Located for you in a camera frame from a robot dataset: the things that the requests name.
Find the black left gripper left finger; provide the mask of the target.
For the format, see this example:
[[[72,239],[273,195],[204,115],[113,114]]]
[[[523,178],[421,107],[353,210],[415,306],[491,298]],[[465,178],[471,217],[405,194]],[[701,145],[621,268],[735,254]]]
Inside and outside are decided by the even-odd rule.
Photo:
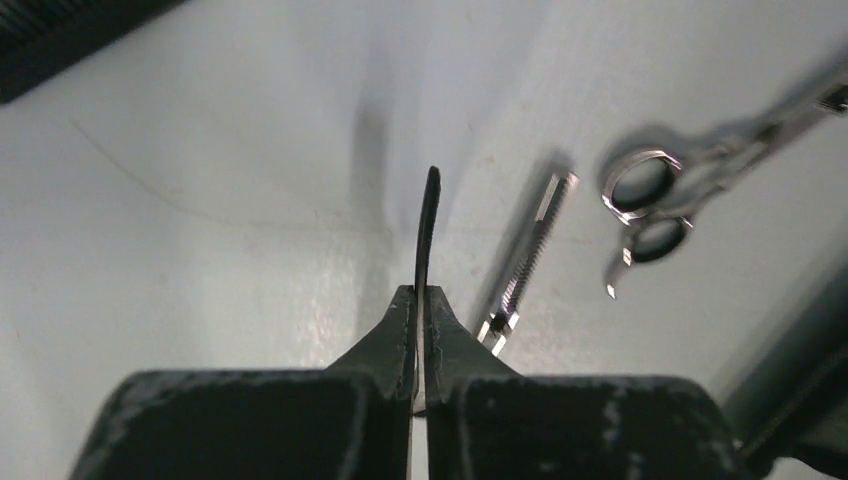
[[[317,370],[148,370],[96,416],[74,479],[405,479],[416,295]]]

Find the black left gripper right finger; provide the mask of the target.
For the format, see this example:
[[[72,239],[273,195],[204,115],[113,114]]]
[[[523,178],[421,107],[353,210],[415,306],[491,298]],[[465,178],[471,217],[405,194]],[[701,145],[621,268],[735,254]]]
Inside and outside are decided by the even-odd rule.
[[[523,376],[429,287],[423,316],[433,479],[742,479],[730,429],[669,376]]]

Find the black hair comb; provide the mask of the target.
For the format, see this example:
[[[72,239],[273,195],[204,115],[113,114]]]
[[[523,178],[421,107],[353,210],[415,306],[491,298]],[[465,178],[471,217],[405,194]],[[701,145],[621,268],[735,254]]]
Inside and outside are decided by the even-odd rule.
[[[429,260],[441,192],[441,175],[436,166],[427,173],[416,237],[414,293],[416,298],[416,367],[417,386],[412,404],[414,417],[426,415],[424,358],[424,316]]]

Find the silver hair scissors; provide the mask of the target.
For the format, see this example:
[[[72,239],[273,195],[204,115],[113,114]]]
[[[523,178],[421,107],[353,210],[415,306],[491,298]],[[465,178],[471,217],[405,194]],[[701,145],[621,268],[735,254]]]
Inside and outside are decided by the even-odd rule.
[[[847,59],[840,57],[755,120],[710,143],[690,149],[646,144],[611,158],[601,171],[599,194],[623,230],[620,251],[603,277],[607,295],[617,298],[622,277],[634,267],[661,261],[684,245],[711,200],[822,122],[846,115]],[[652,162],[661,167],[657,184],[622,198],[626,176]]]

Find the black zippered tool case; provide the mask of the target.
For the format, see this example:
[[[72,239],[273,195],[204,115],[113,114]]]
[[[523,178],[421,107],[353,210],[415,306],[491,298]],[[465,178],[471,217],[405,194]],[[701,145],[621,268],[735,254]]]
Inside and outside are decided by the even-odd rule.
[[[181,3],[33,0],[1,3],[1,103],[6,105]]]

